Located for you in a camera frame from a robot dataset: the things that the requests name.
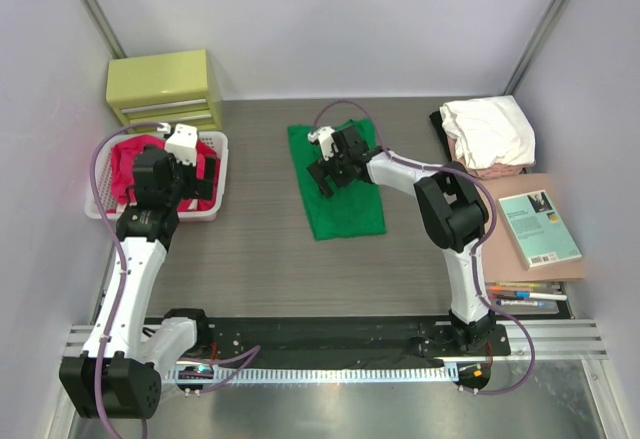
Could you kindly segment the green t shirt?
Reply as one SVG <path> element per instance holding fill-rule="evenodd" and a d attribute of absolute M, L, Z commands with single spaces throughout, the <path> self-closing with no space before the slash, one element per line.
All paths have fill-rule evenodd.
<path fill-rule="evenodd" d="M 322 157 L 308 142 L 309 125 L 287 128 L 291 153 L 302 203 L 315 240 L 382 235 L 387 232 L 380 188 L 366 182 L 334 188 L 324 196 L 307 167 Z"/>

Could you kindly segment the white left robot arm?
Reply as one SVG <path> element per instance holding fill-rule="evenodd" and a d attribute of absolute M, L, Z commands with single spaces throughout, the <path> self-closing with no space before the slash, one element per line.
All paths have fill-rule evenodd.
<path fill-rule="evenodd" d="M 179 224 L 185 200 L 213 196 L 216 159 L 198 159 L 196 144 L 147 145 L 133 162 L 134 203 L 115 224 L 118 253 L 99 317 L 76 357 L 65 357 L 59 378 L 83 418 L 141 419 L 155 413 L 161 382 L 184 354 L 211 350 L 212 333 L 201 309 L 165 314 L 160 328 L 143 336 L 156 276 Z"/>

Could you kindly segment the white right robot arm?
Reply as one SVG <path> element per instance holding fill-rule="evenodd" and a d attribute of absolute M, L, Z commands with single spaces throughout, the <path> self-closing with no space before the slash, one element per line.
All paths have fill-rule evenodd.
<path fill-rule="evenodd" d="M 355 181 L 386 186 L 414 197 L 429 239 L 444 255 L 451 287 L 451 342 L 460 353 L 482 348 L 495 327 L 482 265 L 482 238 L 489 212 L 461 166 L 416 162 L 381 146 L 371 147 L 354 126 L 321 127 L 307 135 L 320 152 L 308 172 L 320 192 Z"/>

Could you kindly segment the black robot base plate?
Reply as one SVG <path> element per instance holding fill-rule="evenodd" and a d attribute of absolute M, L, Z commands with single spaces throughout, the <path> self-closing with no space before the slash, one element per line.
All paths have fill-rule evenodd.
<path fill-rule="evenodd" d="M 506 328 L 494 326 L 485 338 L 464 346 L 446 316 L 347 317 L 218 317 L 209 318 L 213 341 L 224 357 L 226 346 L 237 354 L 255 345 L 266 354 L 320 351 L 415 353 L 425 358 L 456 356 L 507 357 L 511 347 Z"/>

